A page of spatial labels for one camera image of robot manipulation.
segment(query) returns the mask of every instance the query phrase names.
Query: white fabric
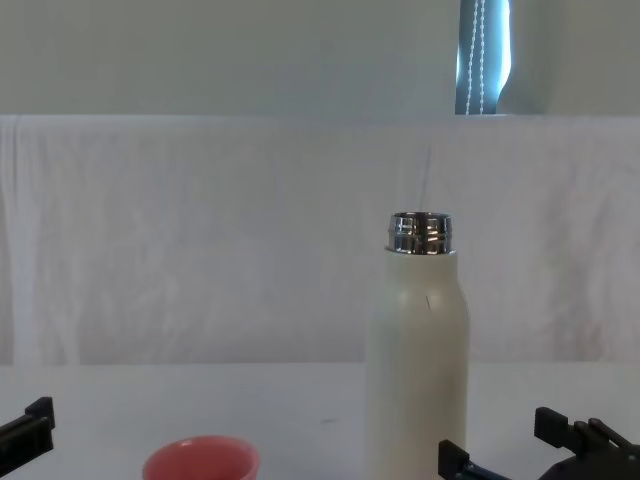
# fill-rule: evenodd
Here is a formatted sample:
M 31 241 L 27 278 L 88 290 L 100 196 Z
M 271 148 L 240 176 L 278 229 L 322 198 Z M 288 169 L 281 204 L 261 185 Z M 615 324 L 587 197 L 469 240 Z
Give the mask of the white fabric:
M 0 130 L 2 362 L 361 359 L 414 208 L 454 215 L 474 359 L 640 359 L 640 119 Z
M 1 171 L 15 362 L 360 357 L 386 217 L 419 201 L 419 133 L 21 119 Z
M 640 360 L 640 119 L 432 130 L 427 202 L 450 212 L 484 360 Z

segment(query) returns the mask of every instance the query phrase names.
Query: white bottle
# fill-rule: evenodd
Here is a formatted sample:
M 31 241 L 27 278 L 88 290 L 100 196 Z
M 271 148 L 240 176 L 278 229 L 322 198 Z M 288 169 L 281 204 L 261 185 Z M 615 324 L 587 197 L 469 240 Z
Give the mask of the white bottle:
M 386 275 L 367 326 L 365 480 L 438 479 L 438 443 L 464 447 L 469 316 L 451 218 L 391 218 Z

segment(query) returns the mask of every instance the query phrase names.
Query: white tabletop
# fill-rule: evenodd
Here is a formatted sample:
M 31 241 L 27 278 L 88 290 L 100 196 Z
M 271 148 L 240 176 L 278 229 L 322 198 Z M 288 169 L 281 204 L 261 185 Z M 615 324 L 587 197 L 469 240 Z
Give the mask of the white tabletop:
M 225 434 L 254 443 L 262 480 L 360 479 L 363 371 L 356 364 L 0 368 L 0 421 L 54 398 L 55 450 L 11 480 L 140 479 L 155 449 Z M 546 405 L 600 417 L 640 442 L 640 369 L 607 364 L 474 365 L 468 449 L 483 466 L 538 478 L 566 455 L 533 437 Z

